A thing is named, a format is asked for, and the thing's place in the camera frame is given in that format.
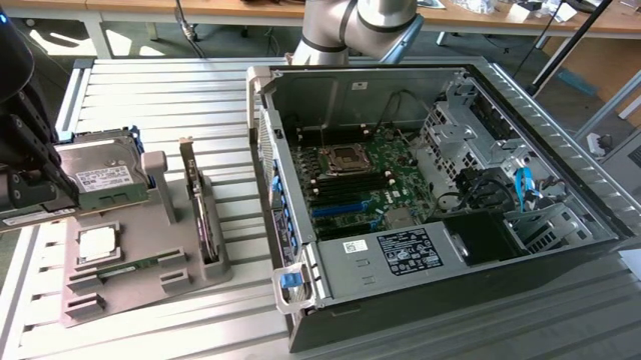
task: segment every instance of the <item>hard drive label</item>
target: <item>hard drive label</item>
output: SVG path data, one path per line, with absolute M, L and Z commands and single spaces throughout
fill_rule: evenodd
M 377 239 L 394 275 L 411 274 L 443 266 L 425 229 L 397 232 Z
M 107 167 L 106 169 L 91 170 L 76 173 L 84 191 L 98 191 L 134 184 L 127 166 Z

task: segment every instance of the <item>metal slatted table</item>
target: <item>metal slatted table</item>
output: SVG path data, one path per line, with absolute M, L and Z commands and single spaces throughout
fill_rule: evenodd
M 96 61 L 76 69 L 58 126 L 136 124 L 183 176 L 191 135 L 214 184 L 234 279 L 74 328 L 58 324 L 66 224 L 21 231 L 0 299 L 3 359 L 626 359 L 641 356 L 641 286 L 620 255 L 540 289 L 299 354 L 275 310 L 251 166 L 246 69 L 281 59 Z

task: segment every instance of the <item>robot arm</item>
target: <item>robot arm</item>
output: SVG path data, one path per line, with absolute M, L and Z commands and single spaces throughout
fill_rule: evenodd
M 309 0 L 293 65 L 346 65 L 347 48 L 398 63 L 423 25 L 415 0 Z

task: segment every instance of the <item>blue latch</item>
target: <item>blue latch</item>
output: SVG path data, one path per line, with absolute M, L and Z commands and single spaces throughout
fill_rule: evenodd
M 291 287 L 299 287 L 303 285 L 303 276 L 299 272 L 294 274 L 285 274 L 281 276 L 281 287 L 290 289 Z
M 281 183 L 281 178 L 279 176 L 277 175 L 273 179 L 271 179 L 271 190 L 273 191 L 277 191 L 279 189 L 279 183 Z

